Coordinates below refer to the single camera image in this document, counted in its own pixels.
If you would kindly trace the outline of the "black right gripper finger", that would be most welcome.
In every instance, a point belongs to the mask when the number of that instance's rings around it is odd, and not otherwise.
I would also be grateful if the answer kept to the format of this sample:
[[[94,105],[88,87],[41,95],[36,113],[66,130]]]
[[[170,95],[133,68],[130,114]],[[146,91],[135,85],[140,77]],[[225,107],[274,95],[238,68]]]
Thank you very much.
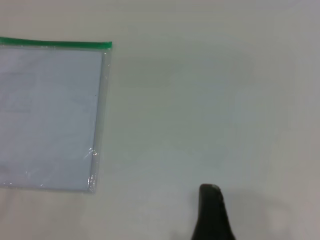
[[[199,187],[198,215],[193,240],[235,240],[224,196],[215,184]]]

